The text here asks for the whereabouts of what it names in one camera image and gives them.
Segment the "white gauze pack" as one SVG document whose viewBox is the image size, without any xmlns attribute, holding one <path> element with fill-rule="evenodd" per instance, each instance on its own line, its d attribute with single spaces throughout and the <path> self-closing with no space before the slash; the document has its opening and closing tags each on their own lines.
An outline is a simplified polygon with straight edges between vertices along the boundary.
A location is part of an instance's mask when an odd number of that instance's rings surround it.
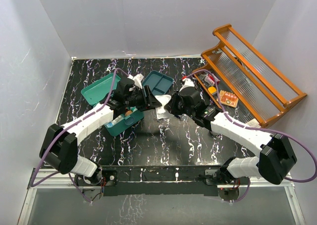
<svg viewBox="0 0 317 225">
<path fill-rule="evenodd" d="M 164 108 L 171 100 L 171 95 L 156 95 L 155 98 L 161 103 L 160 107 L 156 107 L 157 119 L 160 120 L 172 117 L 168 110 Z"/>
</svg>

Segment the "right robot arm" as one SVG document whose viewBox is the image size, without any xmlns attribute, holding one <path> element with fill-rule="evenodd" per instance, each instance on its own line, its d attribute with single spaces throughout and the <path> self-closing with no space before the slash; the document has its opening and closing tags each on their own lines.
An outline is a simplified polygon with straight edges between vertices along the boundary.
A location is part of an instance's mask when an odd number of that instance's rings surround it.
<svg viewBox="0 0 317 225">
<path fill-rule="evenodd" d="M 248 125 L 207 105 L 194 87 L 175 92 L 164 106 L 170 114 L 190 117 L 198 126 L 221 134 L 246 147 L 254 156 L 229 158 L 213 175 L 222 183 L 231 184 L 241 177 L 262 177 L 272 184 L 280 184 L 296 164 L 297 158 L 289 139 L 280 133 L 248 130 Z"/>
</svg>

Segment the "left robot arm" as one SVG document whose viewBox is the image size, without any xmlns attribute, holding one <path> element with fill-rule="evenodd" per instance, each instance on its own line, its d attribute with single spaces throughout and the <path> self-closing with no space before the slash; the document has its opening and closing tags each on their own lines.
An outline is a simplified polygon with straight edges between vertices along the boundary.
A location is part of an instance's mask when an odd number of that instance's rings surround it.
<svg viewBox="0 0 317 225">
<path fill-rule="evenodd" d="M 83 175 L 92 185 L 102 180 L 98 165 L 78 155 L 78 145 L 91 133 L 135 107 L 143 112 L 161 107 L 149 86 L 137 85 L 131 78 L 121 78 L 90 111 L 62 126 L 52 124 L 45 135 L 40 158 L 61 174 Z"/>
</svg>

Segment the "brown medicine bottle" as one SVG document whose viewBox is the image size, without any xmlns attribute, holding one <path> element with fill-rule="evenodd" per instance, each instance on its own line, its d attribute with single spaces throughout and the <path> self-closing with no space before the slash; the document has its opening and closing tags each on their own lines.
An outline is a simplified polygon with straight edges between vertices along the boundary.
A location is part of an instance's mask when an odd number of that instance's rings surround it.
<svg viewBox="0 0 317 225">
<path fill-rule="evenodd" d="M 125 113 L 125 117 L 131 115 L 133 112 L 131 110 L 128 110 L 126 113 Z"/>
</svg>

